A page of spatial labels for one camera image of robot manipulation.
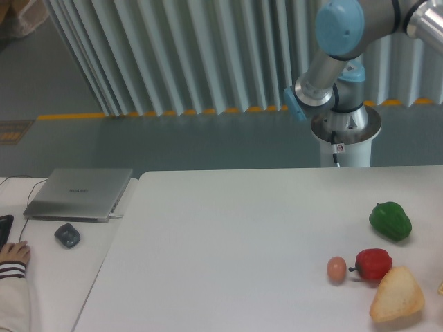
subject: silver laptop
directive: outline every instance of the silver laptop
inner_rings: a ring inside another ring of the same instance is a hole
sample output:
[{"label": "silver laptop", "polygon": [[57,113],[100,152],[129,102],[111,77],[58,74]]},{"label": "silver laptop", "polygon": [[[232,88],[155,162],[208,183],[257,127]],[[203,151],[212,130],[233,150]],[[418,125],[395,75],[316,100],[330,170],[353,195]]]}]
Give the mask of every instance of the silver laptop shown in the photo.
[{"label": "silver laptop", "polygon": [[108,222],[132,169],[55,169],[23,215],[29,219]]}]

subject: green bell pepper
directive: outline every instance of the green bell pepper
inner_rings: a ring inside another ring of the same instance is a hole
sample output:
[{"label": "green bell pepper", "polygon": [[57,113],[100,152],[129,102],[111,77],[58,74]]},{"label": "green bell pepper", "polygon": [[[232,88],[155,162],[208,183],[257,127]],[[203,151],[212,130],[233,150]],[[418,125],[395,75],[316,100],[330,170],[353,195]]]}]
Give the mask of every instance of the green bell pepper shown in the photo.
[{"label": "green bell pepper", "polygon": [[369,222],[377,232],[395,242],[408,237],[413,229],[403,208],[395,202],[377,203]]}]

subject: hand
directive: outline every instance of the hand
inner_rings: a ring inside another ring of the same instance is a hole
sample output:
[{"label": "hand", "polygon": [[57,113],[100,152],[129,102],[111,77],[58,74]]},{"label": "hand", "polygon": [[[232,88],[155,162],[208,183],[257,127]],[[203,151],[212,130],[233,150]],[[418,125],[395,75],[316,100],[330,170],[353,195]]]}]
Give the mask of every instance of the hand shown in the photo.
[{"label": "hand", "polygon": [[27,241],[5,244],[0,250],[0,263],[3,263],[4,261],[19,261],[28,265],[30,248],[27,244]]}]

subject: red bell pepper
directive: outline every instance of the red bell pepper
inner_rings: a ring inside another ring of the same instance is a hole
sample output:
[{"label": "red bell pepper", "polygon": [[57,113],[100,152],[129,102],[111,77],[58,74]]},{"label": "red bell pepper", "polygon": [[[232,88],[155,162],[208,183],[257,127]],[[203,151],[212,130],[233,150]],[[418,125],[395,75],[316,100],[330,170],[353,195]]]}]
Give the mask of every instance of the red bell pepper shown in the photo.
[{"label": "red bell pepper", "polygon": [[350,272],[357,271],[362,279],[379,280],[392,268],[392,258],[383,249],[365,249],[355,259],[355,268],[349,268]]}]

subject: black device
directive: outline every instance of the black device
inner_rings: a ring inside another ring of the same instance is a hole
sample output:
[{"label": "black device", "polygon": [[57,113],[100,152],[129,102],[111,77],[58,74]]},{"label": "black device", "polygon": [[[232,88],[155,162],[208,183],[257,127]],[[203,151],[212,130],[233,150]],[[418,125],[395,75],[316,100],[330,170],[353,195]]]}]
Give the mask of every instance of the black device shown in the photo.
[{"label": "black device", "polygon": [[60,226],[54,236],[67,248],[72,248],[80,241],[80,233],[70,223]]},{"label": "black device", "polygon": [[14,216],[0,216],[0,250],[8,242]]}]

